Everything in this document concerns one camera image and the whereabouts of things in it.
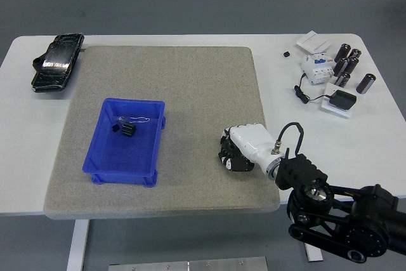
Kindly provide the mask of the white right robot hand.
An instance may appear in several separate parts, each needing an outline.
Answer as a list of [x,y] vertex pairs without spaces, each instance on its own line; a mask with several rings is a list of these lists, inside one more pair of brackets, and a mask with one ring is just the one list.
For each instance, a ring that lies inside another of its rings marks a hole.
[[269,176],[284,156],[281,141],[260,123],[238,125],[223,131],[218,157],[225,168],[234,172],[252,171],[258,165]]

